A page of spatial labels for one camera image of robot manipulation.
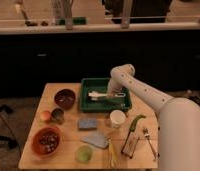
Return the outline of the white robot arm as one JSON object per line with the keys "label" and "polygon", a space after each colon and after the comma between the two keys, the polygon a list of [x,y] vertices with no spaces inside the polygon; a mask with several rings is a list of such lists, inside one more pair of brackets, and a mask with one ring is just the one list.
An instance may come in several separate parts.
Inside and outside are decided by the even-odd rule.
{"label": "white robot arm", "polygon": [[108,92],[127,88],[150,106],[158,120],[158,171],[200,171],[200,106],[137,80],[132,64],[110,71]]}

